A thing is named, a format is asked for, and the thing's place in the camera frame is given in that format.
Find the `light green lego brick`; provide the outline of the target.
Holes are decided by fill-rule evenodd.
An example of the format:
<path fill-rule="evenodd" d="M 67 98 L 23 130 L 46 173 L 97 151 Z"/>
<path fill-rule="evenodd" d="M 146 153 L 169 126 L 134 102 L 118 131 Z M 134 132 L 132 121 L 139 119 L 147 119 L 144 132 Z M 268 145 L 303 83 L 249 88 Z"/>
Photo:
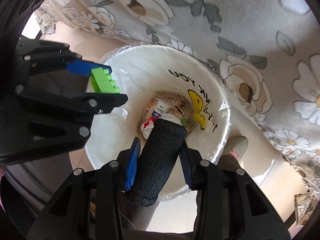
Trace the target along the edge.
<path fill-rule="evenodd" d="M 111 75 L 111 68 L 93 68 L 91 69 L 91 85 L 95 93 L 120 94 L 120 88 Z"/>

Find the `black foam cylinder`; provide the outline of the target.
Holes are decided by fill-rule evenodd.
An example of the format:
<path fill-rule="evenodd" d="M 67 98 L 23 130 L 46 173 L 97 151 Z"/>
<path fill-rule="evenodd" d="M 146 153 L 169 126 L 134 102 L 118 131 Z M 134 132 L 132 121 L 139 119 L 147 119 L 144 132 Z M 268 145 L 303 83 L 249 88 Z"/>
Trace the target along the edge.
<path fill-rule="evenodd" d="M 142 152 L 137 160 L 135 180 L 126 193 L 129 202 L 150 207 L 170 177 L 187 134 L 178 124 L 163 119 L 154 122 Z"/>

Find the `red toy block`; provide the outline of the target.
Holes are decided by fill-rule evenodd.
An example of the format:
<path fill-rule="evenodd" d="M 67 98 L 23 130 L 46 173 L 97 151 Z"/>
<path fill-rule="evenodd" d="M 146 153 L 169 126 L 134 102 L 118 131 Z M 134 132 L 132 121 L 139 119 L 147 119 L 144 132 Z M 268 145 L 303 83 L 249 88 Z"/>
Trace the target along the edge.
<path fill-rule="evenodd" d="M 153 124 L 153 121 L 152 120 L 148 120 L 146 121 L 143 125 L 144 125 L 144 128 L 148 127 L 150 124 Z"/>

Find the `white plastic bag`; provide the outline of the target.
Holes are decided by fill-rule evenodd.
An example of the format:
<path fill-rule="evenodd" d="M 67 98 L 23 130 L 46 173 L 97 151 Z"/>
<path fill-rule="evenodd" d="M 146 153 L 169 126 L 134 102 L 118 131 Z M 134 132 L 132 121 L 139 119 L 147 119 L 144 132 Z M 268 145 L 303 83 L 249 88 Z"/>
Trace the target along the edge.
<path fill-rule="evenodd" d="M 160 118 L 157 118 L 157 119 L 163 119 L 163 120 L 167 120 L 169 122 L 173 122 L 175 124 L 178 124 L 178 125 L 181 125 L 181 121 L 179 118 L 177 118 L 176 116 L 170 114 L 170 113 L 166 113 L 166 114 L 163 114 Z M 154 122 L 157 120 L 156 118 L 150 116 L 148 118 L 148 120 L 152 120 L 153 121 L 153 124 L 150 124 L 148 127 L 144 128 L 144 123 L 148 120 L 146 120 L 144 123 L 142 123 L 141 127 L 140 127 L 140 131 L 142 133 L 142 136 L 145 138 L 145 139 L 148 139 L 151 131 L 153 130 L 154 128 Z"/>

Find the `white yogurt cup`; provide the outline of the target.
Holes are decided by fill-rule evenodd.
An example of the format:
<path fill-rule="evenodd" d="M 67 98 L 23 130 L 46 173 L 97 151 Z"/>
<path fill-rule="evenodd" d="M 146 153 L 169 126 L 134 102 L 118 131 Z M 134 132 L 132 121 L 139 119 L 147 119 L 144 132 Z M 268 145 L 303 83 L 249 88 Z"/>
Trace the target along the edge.
<path fill-rule="evenodd" d="M 152 117 L 157 119 L 160 118 L 163 114 L 169 113 L 169 111 L 172 109 L 172 105 L 163 99 L 156 99 L 157 103 L 151 115 Z"/>

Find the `dark green cube block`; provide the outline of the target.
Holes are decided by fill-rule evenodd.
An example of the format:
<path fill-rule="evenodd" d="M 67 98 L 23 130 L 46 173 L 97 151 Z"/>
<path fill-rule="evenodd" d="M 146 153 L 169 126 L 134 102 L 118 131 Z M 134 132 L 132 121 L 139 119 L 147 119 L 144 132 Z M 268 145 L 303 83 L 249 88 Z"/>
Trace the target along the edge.
<path fill-rule="evenodd" d="M 184 127 L 188 127 L 188 126 L 189 126 L 189 122 L 188 122 L 187 119 L 182 118 L 180 121 L 181 121 L 181 124 L 182 124 Z"/>

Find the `white trash bin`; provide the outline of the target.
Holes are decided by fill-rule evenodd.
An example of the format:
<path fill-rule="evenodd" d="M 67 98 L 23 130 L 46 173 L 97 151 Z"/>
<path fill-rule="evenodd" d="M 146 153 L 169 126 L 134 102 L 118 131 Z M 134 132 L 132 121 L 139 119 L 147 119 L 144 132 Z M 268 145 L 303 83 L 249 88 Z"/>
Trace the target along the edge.
<path fill-rule="evenodd" d="M 216 163 L 229 133 L 221 82 L 192 56 L 166 46 L 126 46 L 102 63 L 127 102 L 94 117 L 85 146 L 92 166 L 101 168 L 137 139 L 142 148 L 127 172 L 129 201 L 147 207 L 194 188 L 195 163 L 184 153 Z"/>

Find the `grey trousers legs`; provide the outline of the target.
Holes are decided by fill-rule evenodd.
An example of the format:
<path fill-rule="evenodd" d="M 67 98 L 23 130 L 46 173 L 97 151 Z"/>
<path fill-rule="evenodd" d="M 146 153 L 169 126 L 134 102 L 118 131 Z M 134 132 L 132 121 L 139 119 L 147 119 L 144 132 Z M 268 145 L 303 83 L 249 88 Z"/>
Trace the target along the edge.
<path fill-rule="evenodd" d="M 84 93 L 88 77 L 67 70 L 44 73 L 30 78 L 30 86 L 71 98 Z M 72 172 L 69 153 L 6 166 L 5 177 L 22 197 L 31 216 L 36 218 L 53 194 Z"/>

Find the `shoe on floor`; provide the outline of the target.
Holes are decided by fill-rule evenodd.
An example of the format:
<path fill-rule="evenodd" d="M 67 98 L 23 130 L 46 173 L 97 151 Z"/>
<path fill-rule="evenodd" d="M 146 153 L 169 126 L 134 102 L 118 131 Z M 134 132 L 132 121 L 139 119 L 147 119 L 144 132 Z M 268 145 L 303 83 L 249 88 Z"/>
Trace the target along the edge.
<path fill-rule="evenodd" d="M 244 136 L 229 139 L 222 152 L 222 156 L 231 156 L 236 160 L 240 160 L 248 148 L 248 139 Z"/>

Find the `floral bed quilt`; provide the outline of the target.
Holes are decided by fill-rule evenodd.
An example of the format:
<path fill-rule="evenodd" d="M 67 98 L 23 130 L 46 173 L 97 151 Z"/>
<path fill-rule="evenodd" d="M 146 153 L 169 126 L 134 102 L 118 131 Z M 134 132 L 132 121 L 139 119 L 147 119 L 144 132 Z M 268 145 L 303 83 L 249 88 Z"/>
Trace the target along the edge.
<path fill-rule="evenodd" d="M 301 176 L 298 224 L 319 198 L 319 23 L 305 0 L 45 0 L 61 22 L 104 38 L 165 45 L 215 72 Z"/>

